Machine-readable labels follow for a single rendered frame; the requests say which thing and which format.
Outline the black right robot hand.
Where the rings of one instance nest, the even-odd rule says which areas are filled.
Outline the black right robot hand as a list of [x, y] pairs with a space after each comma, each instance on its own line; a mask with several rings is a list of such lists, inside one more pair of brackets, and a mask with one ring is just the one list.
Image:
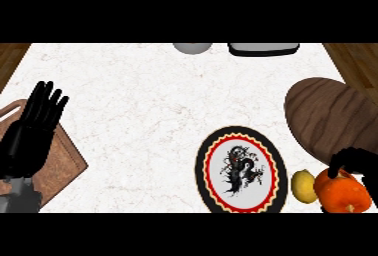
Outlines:
[[362, 148], [349, 147], [331, 157], [328, 177], [334, 179], [339, 170], [364, 175], [362, 182], [378, 207], [378, 154]]

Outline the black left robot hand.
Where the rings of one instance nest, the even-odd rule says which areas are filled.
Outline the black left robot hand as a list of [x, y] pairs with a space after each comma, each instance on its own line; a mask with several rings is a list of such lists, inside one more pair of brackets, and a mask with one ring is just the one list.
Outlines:
[[0, 179], [30, 178], [43, 168], [68, 100], [52, 81], [37, 83], [23, 115], [0, 140]]

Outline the orange squash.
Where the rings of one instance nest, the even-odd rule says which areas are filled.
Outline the orange squash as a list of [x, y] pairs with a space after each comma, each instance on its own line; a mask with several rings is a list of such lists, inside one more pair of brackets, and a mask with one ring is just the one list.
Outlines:
[[373, 205], [367, 187], [345, 170], [330, 178], [324, 170], [315, 179], [314, 189], [321, 205], [328, 213], [362, 213]]

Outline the brown wooden bowl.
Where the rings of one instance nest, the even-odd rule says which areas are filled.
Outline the brown wooden bowl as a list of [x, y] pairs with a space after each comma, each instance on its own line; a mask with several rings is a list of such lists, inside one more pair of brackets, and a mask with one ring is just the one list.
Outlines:
[[345, 83], [302, 80], [288, 90], [284, 109], [294, 138], [324, 164], [349, 147], [378, 154], [378, 106]]

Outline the black-rimmed plate with dragon print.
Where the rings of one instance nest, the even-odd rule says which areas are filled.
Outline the black-rimmed plate with dragon print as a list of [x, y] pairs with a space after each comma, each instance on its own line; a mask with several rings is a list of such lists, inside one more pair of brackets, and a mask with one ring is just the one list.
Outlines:
[[195, 176], [203, 201], [213, 213], [280, 213], [288, 175], [280, 151], [256, 130], [216, 130], [198, 150]]

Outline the brown wooden cutting board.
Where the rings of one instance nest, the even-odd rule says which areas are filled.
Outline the brown wooden cutting board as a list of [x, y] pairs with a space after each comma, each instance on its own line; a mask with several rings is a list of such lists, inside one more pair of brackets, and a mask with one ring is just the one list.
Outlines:
[[[14, 121], [21, 117], [27, 100], [20, 99], [0, 109], [0, 140]], [[49, 157], [33, 177], [35, 189], [46, 205], [88, 169], [88, 162], [61, 125], [57, 126]]]

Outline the yellow lemon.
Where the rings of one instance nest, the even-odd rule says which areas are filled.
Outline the yellow lemon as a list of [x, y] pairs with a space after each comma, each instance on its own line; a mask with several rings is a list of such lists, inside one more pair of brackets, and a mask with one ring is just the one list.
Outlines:
[[318, 195], [314, 189], [315, 177], [308, 170], [297, 171], [291, 179], [291, 191], [296, 199], [306, 204], [317, 201]]

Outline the black and grey appliance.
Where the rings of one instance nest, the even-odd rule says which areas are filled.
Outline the black and grey appliance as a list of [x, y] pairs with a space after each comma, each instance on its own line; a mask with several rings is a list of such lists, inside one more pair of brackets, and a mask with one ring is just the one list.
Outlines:
[[229, 52], [241, 57], [271, 57], [294, 54], [299, 43], [229, 43]]

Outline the grey round object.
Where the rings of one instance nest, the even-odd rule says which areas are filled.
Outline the grey round object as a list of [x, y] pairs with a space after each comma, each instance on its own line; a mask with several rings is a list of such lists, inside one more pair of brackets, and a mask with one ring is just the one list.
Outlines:
[[212, 43], [175, 43], [173, 46], [179, 52], [197, 55], [210, 49]]

